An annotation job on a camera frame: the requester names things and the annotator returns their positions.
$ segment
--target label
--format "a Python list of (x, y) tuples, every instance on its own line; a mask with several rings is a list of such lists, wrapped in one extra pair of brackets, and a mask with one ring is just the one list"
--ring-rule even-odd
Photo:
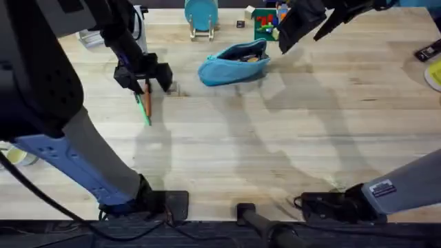
[(395, 188), (392, 182), (389, 179), (387, 179), (379, 183), (376, 183), (375, 185), (370, 186), (369, 190), (371, 191), (373, 197), (378, 198), (396, 192), (397, 188)]

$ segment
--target green pen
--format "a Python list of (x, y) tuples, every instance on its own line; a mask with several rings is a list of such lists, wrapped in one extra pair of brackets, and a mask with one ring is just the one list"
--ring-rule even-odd
[(139, 106), (140, 111), (143, 113), (145, 122), (147, 123), (147, 125), (152, 126), (152, 122), (150, 121), (150, 117), (145, 112), (145, 108), (144, 108), (143, 102), (141, 100), (141, 95), (140, 94), (136, 94), (136, 93), (133, 93), (133, 95), (135, 96), (135, 100), (136, 100), (136, 103)]

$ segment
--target blue pouch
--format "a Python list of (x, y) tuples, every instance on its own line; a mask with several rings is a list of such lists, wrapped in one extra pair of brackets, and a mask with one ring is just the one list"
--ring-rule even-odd
[[(266, 48), (267, 41), (257, 39), (250, 43), (233, 45), (216, 55), (208, 56), (199, 67), (199, 78), (206, 86), (226, 85), (249, 78), (262, 71), (268, 64)], [(242, 62), (235, 59), (250, 54), (261, 54), (262, 58), (256, 62)]]

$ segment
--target black tube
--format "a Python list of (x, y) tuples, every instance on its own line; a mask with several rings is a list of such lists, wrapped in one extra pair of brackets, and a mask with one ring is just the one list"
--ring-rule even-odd
[(247, 210), (242, 215), (242, 219), (253, 227), (270, 246), (276, 248), (312, 248), (315, 245), (308, 245), (300, 239), (294, 228), (288, 224), (278, 221), (270, 221), (254, 211)]

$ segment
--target wooden table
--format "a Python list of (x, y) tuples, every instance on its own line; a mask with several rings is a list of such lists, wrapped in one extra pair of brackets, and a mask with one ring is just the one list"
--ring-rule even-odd
[[(274, 220), (298, 219), (287, 203), (293, 196), (345, 189), (441, 147), (440, 95), (425, 85), (426, 65), (412, 55), (440, 38), (425, 9), (368, 12), (319, 42), (308, 35), (284, 56), (270, 43), (265, 77), (204, 86), (196, 71), (207, 55), (253, 39), (251, 21), (235, 26), (242, 15), (219, 10), (220, 30), (209, 43), (189, 40), (183, 10), (150, 10), (148, 49), (171, 65), (176, 81), (170, 94), (154, 83), (152, 127), (113, 80), (109, 49), (89, 52), (74, 36), (60, 40), (97, 129), (154, 189), (188, 190), (189, 219), (231, 220), (241, 202)], [(96, 219), (95, 199), (55, 168), (23, 171), (67, 208)], [(7, 172), (0, 183), (0, 218), (66, 218)], [(441, 207), (391, 220), (441, 221)]]

